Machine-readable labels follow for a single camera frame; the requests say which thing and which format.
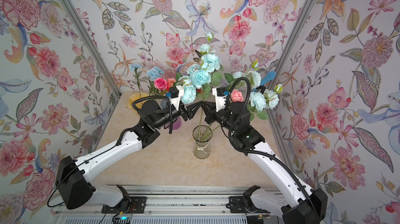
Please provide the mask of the clear glass vase with twine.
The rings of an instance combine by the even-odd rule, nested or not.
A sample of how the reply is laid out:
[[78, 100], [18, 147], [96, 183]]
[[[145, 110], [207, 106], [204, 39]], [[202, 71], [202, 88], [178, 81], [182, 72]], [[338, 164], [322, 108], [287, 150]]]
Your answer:
[[211, 154], [210, 140], [213, 137], [213, 132], [210, 127], [205, 125], [197, 126], [192, 132], [195, 146], [193, 154], [198, 159], [206, 159]]

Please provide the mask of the light blue peony spray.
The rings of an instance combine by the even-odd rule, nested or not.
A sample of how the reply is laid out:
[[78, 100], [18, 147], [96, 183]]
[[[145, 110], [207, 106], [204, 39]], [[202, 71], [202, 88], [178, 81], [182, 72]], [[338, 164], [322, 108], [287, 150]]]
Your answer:
[[206, 44], [202, 44], [195, 53], [200, 59], [187, 68], [184, 74], [178, 74], [177, 85], [183, 88], [183, 96], [180, 102], [189, 105], [195, 101], [206, 101], [211, 93], [211, 88], [220, 84], [218, 79], [222, 77], [220, 57], [211, 45], [214, 40], [212, 32], [206, 33]]

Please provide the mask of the light blue rose spray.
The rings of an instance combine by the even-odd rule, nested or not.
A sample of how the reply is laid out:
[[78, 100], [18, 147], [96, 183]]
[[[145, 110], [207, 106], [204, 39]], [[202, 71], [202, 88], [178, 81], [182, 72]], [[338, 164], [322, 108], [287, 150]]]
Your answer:
[[282, 84], [277, 84], [273, 89], [267, 89], [266, 84], [261, 86], [261, 72], [259, 69], [261, 64], [259, 59], [255, 59], [251, 63], [251, 68], [244, 72], [235, 72], [232, 77], [236, 81], [239, 78], [247, 78], [250, 82], [250, 95], [247, 102], [247, 109], [250, 112], [250, 120], [255, 117], [261, 120], [269, 119], [267, 110], [275, 109], [279, 102], [279, 94], [283, 91]]

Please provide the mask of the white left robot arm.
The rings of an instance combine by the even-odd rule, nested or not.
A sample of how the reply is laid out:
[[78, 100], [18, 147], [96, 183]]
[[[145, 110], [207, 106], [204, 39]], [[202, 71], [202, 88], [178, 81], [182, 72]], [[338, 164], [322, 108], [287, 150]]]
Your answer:
[[184, 106], [177, 99], [148, 96], [132, 102], [138, 113], [138, 123], [122, 130], [118, 139], [103, 148], [79, 158], [62, 159], [56, 176], [56, 191], [60, 193], [68, 210], [85, 204], [101, 204], [118, 212], [132, 206], [132, 200], [121, 185], [99, 185], [93, 179], [102, 171], [124, 157], [152, 144], [159, 136], [159, 129], [173, 127], [176, 119], [192, 119], [201, 102]]

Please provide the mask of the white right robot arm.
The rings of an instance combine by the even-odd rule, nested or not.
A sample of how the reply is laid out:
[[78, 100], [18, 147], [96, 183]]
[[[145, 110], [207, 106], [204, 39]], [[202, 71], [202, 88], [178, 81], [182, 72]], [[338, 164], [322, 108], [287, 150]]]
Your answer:
[[326, 216], [326, 193], [302, 181], [275, 154], [266, 139], [251, 126], [249, 111], [240, 111], [242, 106], [243, 103], [233, 103], [231, 109], [218, 109], [215, 103], [201, 104], [205, 121], [217, 122], [226, 129], [233, 148], [256, 163], [280, 191], [280, 195], [274, 195], [254, 185], [243, 193], [240, 208], [250, 213], [275, 215], [286, 224], [321, 223]]

